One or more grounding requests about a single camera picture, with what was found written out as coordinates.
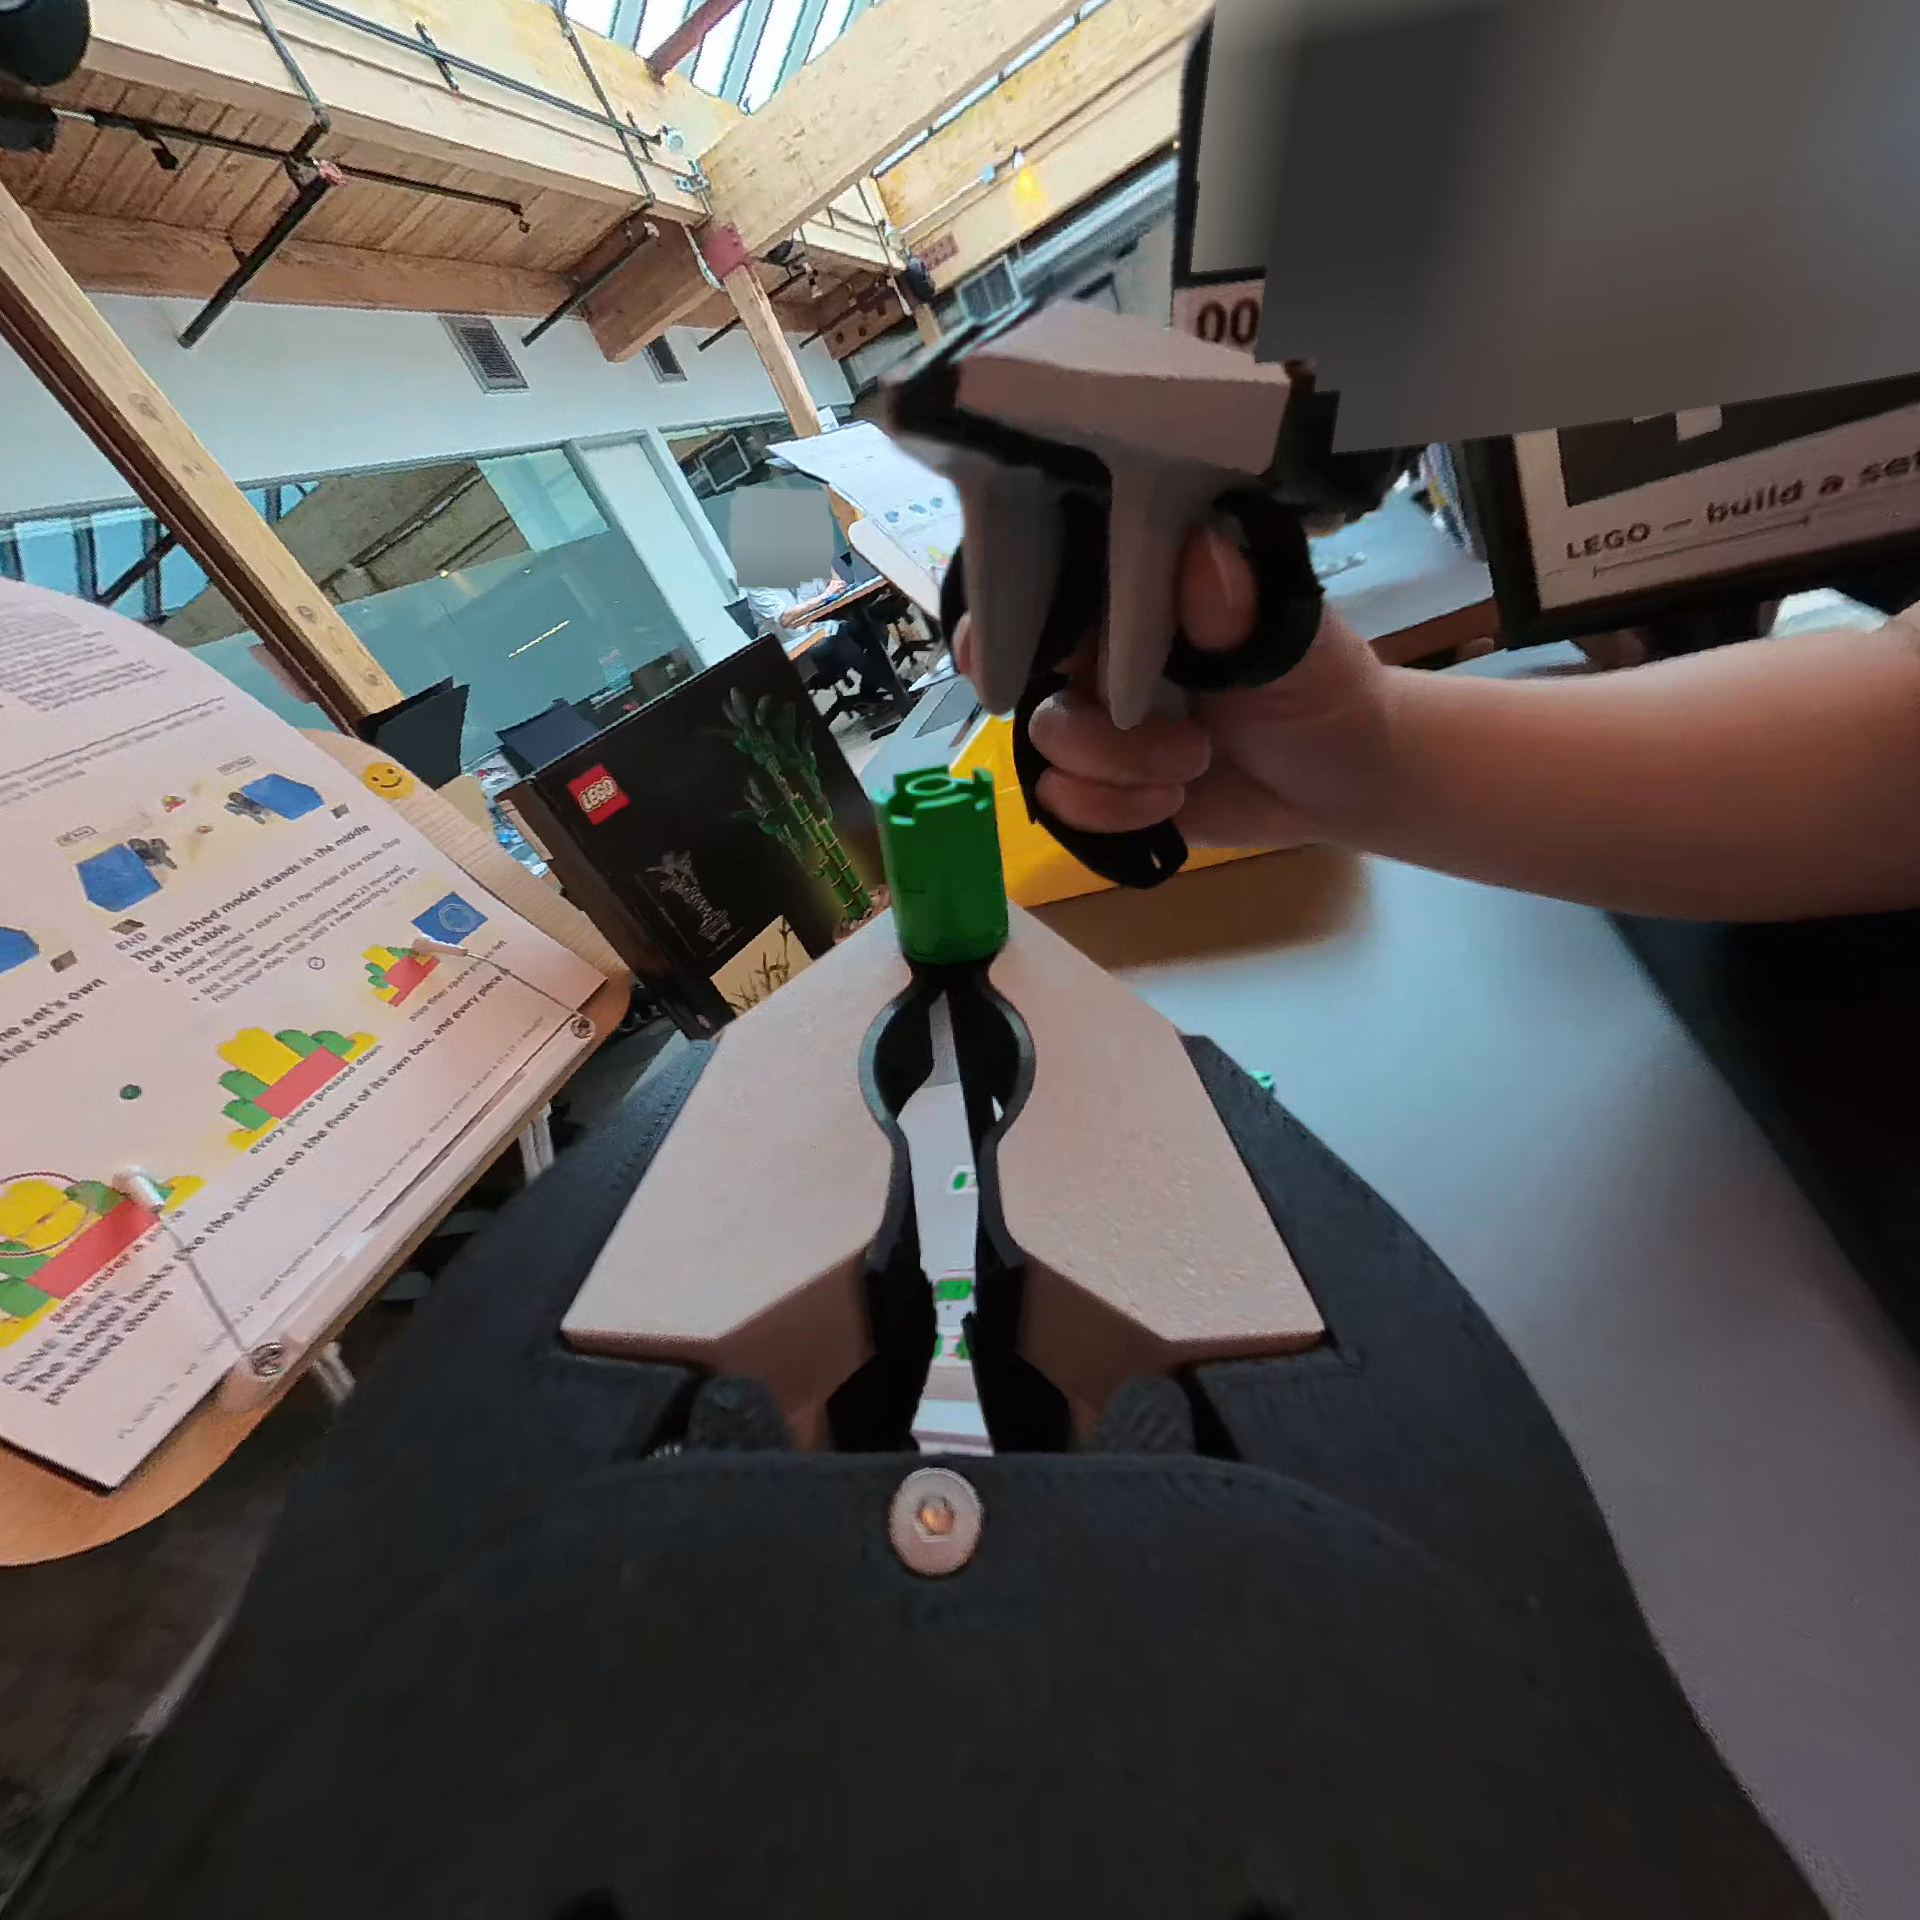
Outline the black perforated mat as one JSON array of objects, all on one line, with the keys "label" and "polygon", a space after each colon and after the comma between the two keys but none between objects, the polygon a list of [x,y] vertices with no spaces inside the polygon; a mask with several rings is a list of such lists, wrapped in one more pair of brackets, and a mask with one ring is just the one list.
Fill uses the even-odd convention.
[{"label": "black perforated mat", "polygon": [[1918,911],[1611,924],[1917,1345]]}]

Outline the wooden diagonal beam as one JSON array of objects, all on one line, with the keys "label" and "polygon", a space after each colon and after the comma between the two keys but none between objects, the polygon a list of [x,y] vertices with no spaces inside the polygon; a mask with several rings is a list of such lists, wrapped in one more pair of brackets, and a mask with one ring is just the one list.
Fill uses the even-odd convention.
[{"label": "wooden diagonal beam", "polygon": [[2,194],[2,334],[339,728],[358,730],[401,701],[394,676],[214,458],[10,192]]}]

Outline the person's right forearm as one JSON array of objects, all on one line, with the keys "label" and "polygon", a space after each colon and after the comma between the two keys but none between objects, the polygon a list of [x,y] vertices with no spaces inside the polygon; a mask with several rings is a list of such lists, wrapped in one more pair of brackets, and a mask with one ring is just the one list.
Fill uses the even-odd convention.
[{"label": "person's right forearm", "polygon": [[1386,670],[1347,847],[1675,921],[1918,905],[1917,613],[1611,673]]}]

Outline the yellow storage bin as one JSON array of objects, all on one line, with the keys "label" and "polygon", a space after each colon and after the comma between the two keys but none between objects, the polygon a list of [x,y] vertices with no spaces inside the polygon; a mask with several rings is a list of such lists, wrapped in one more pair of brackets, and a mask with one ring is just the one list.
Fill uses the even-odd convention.
[{"label": "yellow storage bin", "polygon": [[971,782],[989,774],[994,789],[1002,876],[1010,900],[1024,906],[1056,905],[1119,888],[1141,890],[1131,882],[1106,879],[1063,847],[1029,816],[1015,764],[1015,721],[1009,716],[982,716],[959,740],[946,773]]}]

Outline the person's right hand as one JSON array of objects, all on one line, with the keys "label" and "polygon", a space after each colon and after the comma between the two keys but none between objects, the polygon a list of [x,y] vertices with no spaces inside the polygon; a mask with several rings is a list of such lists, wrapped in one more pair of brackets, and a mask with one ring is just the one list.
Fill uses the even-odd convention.
[{"label": "person's right hand", "polygon": [[1015,724],[1040,757],[1038,804],[1079,831],[1177,828],[1207,847],[1328,842],[1410,857],[1393,728],[1398,680],[1336,609],[1283,679],[1198,697],[1190,713],[1119,727],[1083,640],[1066,687]]}]

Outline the printed instruction sheet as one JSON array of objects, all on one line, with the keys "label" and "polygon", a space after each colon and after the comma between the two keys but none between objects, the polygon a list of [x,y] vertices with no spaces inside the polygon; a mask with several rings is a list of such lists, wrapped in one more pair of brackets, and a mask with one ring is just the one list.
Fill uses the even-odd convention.
[{"label": "printed instruction sheet", "polygon": [[121,1485],[344,1304],[603,976],[214,665],[6,583],[6,1441]]}]

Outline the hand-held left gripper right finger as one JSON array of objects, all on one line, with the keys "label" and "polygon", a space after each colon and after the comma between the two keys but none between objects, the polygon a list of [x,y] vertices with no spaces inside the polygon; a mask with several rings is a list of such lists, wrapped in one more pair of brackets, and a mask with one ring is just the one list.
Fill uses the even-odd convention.
[{"label": "hand-held left gripper right finger", "polygon": [[1021,905],[976,1200],[968,1352],[998,1450],[1066,1450],[1115,1394],[1328,1336],[1185,1034]]}]

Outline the black plant picture box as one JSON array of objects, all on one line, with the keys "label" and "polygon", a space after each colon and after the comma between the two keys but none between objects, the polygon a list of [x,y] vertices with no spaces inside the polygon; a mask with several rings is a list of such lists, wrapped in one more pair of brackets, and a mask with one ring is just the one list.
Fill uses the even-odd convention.
[{"label": "black plant picture box", "polygon": [[691,1039],[890,905],[873,804],[778,638],[549,758],[506,804]]}]

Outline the tall green cylinder brick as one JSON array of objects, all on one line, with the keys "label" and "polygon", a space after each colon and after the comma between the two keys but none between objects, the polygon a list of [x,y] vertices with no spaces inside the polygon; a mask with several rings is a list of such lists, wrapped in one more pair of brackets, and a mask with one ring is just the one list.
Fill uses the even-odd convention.
[{"label": "tall green cylinder brick", "polygon": [[1010,911],[993,774],[899,774],[879,820],[904,958],[923,969],[994,960]]}]

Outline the background instruction board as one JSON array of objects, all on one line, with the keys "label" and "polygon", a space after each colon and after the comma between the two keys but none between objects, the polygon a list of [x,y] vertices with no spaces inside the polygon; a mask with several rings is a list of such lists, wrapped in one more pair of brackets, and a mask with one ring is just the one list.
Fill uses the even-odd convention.
[{"label": "background instruction board", "polygon": [[949,477],[902,450],[875,423],[846,423],[770,445],[774,458],[853,510],[849,542],[928,616],[946,621],[943,586],[966,522]]}]

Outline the grey desk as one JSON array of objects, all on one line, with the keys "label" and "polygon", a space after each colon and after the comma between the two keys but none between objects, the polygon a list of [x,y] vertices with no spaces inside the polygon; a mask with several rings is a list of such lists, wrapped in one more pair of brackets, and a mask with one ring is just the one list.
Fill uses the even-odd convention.
[{"label": "grey desk", "polygon": [[1327,847],[1040,919],[1427,1238],[1823,1902],[1917,1918],[1917,1356],[1611,924]]}]

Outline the black ceiling spotlight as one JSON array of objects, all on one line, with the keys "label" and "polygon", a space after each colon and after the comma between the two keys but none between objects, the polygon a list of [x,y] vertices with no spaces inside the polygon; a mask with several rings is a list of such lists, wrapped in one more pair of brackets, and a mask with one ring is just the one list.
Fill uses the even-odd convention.
[{"label": "black ceiling spotlight", "polygon": [[29,89],[62,85],[88,58],[88,0],[2,2],[2,76]]}]

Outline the black board bracket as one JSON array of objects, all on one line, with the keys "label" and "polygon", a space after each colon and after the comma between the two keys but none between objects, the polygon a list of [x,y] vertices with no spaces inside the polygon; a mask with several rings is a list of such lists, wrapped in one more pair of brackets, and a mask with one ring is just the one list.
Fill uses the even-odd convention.
[{"label": "black board bracket", "polygon": [[442,789],[465,773],[466,709],[470,686],[442,679],[384,711],[359,718],[353,728],[382,758]]}]

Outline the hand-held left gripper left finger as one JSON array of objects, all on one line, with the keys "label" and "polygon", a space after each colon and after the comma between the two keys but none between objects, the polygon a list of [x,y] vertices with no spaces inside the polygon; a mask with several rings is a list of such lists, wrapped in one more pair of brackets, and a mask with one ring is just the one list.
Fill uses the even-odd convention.
[{"label": "hand-held left gripper left finger", "polygon": [[723,1033],[561,1319],[583,1356],[766,1386],[808,1449],[917,1447],[938,1332],[873,1028],[913,991],[850,936]]}]

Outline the red ceiling pipe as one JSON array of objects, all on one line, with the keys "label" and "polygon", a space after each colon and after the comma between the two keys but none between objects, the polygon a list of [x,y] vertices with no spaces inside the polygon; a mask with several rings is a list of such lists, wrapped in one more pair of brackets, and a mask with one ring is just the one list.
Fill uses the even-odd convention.
[{"label": "red ceiling pipe", "polygon": [[711,0],[694,4],[683,20],[674,25],[654,49],[646,57],[651,76],[663,79],[671,71],[681,66],[698,52],[702,41],[715,32],[743,2]]}]

